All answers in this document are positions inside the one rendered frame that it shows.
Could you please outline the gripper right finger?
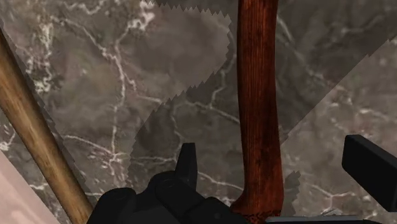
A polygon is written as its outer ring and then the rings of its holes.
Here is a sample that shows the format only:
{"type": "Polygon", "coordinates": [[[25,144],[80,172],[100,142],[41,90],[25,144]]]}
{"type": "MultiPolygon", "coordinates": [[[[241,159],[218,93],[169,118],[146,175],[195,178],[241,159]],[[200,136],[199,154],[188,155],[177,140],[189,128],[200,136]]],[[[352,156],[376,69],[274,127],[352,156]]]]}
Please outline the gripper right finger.
{"type": "Polygon", "coordinates": [[[342,167],[386,211],[397,213],[397,157],[362,135],[347,135],[342,167]]]}

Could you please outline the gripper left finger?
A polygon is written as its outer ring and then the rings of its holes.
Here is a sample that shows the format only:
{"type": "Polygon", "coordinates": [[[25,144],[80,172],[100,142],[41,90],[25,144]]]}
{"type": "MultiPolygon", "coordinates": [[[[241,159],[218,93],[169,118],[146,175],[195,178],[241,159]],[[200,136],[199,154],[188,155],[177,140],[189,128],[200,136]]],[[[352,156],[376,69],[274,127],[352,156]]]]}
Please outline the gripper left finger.
{"type": "Polygon", "coordinates": [[[215,197],[196,191],[194,143],[184,143],[173,171],[154,175],[146,189],[115,188],[98,200],[87,224],[248,224],[215,197]]]}

